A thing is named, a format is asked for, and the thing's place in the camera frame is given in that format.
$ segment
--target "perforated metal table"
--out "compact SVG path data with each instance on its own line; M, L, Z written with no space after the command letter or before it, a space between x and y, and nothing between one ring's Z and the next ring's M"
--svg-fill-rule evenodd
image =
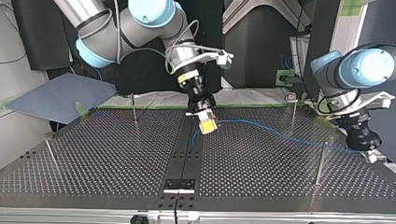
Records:
M0 223L48 208L396 213L396 175L347 151L312 112L299 108L294 121L288 107L216 114L219 129L201 136L181 110L137 111L138 126L130 110L91 112L49 142L55 160L43 143L0 171ZM170 180L193 180L194 193L165 194Z

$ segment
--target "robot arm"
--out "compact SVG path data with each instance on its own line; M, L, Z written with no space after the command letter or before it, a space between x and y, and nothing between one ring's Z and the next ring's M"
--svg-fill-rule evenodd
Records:
M345 56L333 51L311 63L328 103L327 114L336 116L338 125L346 130L346 143L351 149L369 151L382 144L379 135L369 128L368 110L389 108L395 97L386 92L362 95L361 89L396 78L394 51L394 46L371 44L353 49Z
M54 1L78 30L78 54L92 67L119 63L120 59L152 39L161 38L167 48L166 64L172 66L170 73L189 95L189 110L199 117L203 134L217 129L212 112L216 101L206 89L199 69L214 60L220 67L229 68L233 55L224 50L196 46L186 13L179 3L173 0L129 0L129 6L120 13L118 30L112 11L105 8L101 0ZM211 52L201 54L198 49Z

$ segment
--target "blue joint cap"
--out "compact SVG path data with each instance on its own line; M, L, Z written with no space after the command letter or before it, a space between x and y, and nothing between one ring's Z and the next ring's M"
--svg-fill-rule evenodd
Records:
M311 63L312 71L315 74L321 67L340 57L341 57L341 52L338 50L332 51L328 54L321 56L320 58L312 61Z
M129 0L134 19L148 28L161 28L175 16L177 4L173 0Z
M393 74L393 57L382 49L363 49L347 57L340 66L340 79L351 88L371 88Z
M104 68L115 62L105 59L91 51L80 38L76 41L76 48L81 59L92 67Z

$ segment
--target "green tape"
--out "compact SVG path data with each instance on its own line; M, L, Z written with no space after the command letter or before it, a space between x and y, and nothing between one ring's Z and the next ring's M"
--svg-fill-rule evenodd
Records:
M84 117L88 114L88 111L86 109L84 109L84 106L80 102L76 103L76 110L79 113L79 115L82 117Z
M278 87L292 87L293 84L287 84L284 81L281 81L281 77L294 77L295 71L294 69L290 70L277 70L276 72L276 86Z
M344 0L343 8L341 9L341 16L359 16L363 5L363 0Z
M133 109L131 105L103 105L99 109ZM159 106L136 106L140 110L179 110L187 109L186 105L159 105Z
M326 99L323 99L323 101L321 102L321 104L318 107L320 108L320 111L327 112L327 113L330 112L329 107L327 106Z
M216 108L280 108L288 106L288 104L272 104L272 105L217 105ZM132 109L131 106L126 105L104 105L98 107L99 109ZM186 110L184 105L161 105L161 106L137 106L135 109L139 110Z

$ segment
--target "yellow component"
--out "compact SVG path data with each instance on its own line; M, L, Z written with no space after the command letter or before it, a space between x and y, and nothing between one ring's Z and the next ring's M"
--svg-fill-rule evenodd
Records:
M207 119L202 121L199 127L201 128L202 134L209 134L213 133L218 128L218 125L213 119Z
M184 81L186 81L187 79L189 79L189 77L185 74L185 75L181 75L180 77L177 78L178 83L182 83Z

